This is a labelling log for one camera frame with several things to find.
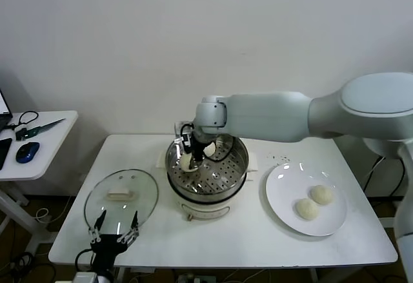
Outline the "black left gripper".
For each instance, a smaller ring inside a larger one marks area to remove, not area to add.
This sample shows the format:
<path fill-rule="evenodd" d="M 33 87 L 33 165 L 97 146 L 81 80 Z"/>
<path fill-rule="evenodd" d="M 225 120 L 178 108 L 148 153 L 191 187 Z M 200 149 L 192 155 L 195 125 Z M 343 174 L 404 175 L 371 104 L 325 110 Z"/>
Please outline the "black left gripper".
<path fill-rule="evenodd" d="M 127 244 L 132 244 L 139 236 L 138 212 L 135 211 L 130 229 L 121 235 L 99 235 L 100 229 L 106 217 L 103 211 L 92 228 L 88 229 L 90 235 L 90 247 L 95 253 L 93 266 L 113 266 L 116 257 L 128 249 Z"/>

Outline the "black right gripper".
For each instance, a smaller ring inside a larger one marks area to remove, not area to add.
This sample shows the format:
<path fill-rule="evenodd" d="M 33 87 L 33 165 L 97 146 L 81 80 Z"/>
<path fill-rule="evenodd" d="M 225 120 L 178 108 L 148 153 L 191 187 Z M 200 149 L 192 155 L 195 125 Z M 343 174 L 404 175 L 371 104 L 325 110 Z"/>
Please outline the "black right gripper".
<path fill-rule="evenodd" d="M 190 171 L 196 171 L 202 166 L 204 161 L 204 149 L 207 146 L 207 143 L 198 141 L 196 133 L 193 130 L 190 138 L 190 149 L 192 154 L 190 159 Z"/>

